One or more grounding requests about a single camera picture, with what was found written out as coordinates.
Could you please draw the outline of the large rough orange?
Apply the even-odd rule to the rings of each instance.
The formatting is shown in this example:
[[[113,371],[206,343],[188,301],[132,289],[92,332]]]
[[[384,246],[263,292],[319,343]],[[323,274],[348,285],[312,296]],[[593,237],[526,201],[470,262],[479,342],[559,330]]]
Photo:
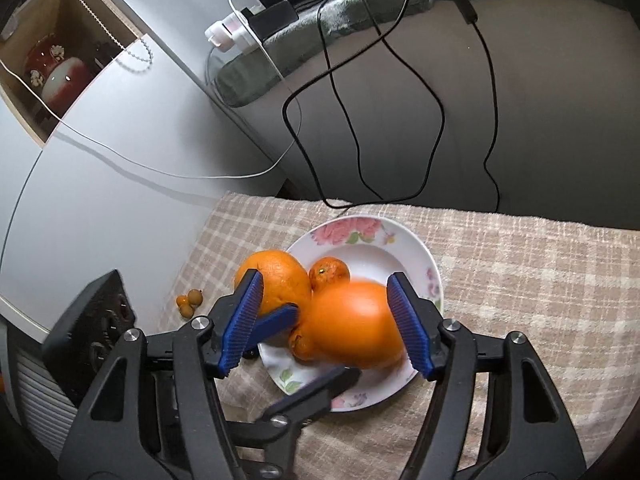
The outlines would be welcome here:
[[[311,304],[310,278],[304,267],[288,252],[263,250],[248,256],[236,270],[234,286],[238,286],[248,270],[262,274],[264,291],[258,315],[264,316],[284,304],[305,309]]]

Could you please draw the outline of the brown longan fruit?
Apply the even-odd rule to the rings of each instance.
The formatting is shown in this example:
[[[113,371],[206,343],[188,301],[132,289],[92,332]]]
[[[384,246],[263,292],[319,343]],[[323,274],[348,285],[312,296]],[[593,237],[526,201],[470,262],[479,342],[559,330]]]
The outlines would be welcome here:
[[[178,310],[183,318],[192,318],[194,315],[194,307],[189,304],[189,301],[179,304]]]
[[[203,294],[199,289],[191,289],[186,295],[191,307],[197,308],[203,303]]]

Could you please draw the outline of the small orange tangerine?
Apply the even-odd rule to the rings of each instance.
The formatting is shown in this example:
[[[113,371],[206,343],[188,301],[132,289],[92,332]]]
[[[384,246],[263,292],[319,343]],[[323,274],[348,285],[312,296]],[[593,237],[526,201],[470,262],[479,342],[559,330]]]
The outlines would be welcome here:
[[[314,292],[349,280],[347,264],[335,257],[320,258],[309,269],[309,281]]]

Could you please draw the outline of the smooth round orange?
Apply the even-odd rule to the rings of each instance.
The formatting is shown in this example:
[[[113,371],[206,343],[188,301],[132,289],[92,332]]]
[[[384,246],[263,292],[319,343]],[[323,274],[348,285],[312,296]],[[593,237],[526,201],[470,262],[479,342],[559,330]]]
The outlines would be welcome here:
[[[405,353],[386,288],[375,282],[341,282],[321,289],[298,322],[314,343],[314,361],[362,370],[396,364]]]

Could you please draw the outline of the small orange kumquat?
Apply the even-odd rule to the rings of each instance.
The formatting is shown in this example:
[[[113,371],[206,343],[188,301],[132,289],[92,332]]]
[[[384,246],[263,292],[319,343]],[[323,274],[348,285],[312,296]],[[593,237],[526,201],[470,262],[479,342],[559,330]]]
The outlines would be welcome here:
[[[176,298],[176,305],[178,308],[187,306],[189,304],[189,299],[186,295],[180,295]]]

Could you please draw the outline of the floral white plate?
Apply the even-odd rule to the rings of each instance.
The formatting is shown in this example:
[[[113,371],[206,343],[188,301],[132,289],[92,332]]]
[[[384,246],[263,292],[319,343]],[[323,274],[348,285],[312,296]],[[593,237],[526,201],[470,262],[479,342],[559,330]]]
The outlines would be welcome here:
[[[346,263],[356,280],[382,285],[390,274],[405,273],[420,297],[444,310],[444,285],[434,257],[416,234],[394,220],[370,214],[330,220],[299,237],[288,253],[305,269],[323,257],[335,257]],[[288,396],[331,368],[325,362],[297,361],[282,334],[258,344],[258,350],[269,376]],[[370,408],[408,386],[417,374],[408,358],[382,370],[364,370],[356,386],[332,401],[332,411]]]

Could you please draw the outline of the beige plaid cloth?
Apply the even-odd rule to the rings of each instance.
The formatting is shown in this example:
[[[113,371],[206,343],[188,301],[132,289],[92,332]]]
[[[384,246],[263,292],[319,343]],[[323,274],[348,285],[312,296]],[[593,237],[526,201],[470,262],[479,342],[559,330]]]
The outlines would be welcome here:
[[[585,459],[614,440],[639,396],[639,235],[537,217],[374,206],[431,251],[446,315],[475,333],[526,334],[558,388]],[[230,193],[214,207],[172,284],[212,304],[241,262],[285,249],[336,211],[319,202]],[[415,379],[374,408],[307,427],[302,479],[395,479],[421,428],[433,387]]]

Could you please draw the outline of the red white vase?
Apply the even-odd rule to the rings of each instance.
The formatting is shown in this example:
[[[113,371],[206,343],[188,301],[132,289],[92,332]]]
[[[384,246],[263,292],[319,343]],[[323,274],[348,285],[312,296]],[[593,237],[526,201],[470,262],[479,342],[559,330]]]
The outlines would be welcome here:
[[[41,38],[30,49],[24,74],[44,104],[60,117],[93,80],[88,65],[77,56],[67,54],[53,34]]]

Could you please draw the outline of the white power strip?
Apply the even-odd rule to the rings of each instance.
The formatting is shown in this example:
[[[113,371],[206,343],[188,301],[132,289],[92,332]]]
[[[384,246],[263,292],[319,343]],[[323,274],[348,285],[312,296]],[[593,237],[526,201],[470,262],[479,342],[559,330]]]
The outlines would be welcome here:
[[[204,32],[206,40],[220,52],[228,52],[238,48],[247,54],[259,49],[262,42],[256,32],[250,28],[249,18],[265,10],[261,4],[249,6],[242,10],[233,8],[231,13],[222,20],[209,25]]]

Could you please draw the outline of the wooden wall shelf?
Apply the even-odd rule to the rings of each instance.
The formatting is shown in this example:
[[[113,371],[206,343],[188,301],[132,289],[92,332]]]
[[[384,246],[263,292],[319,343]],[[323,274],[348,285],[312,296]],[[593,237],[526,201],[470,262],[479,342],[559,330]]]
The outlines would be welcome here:
[[[113,0],[1,0],[1,97],[40,148],[142,32]]]

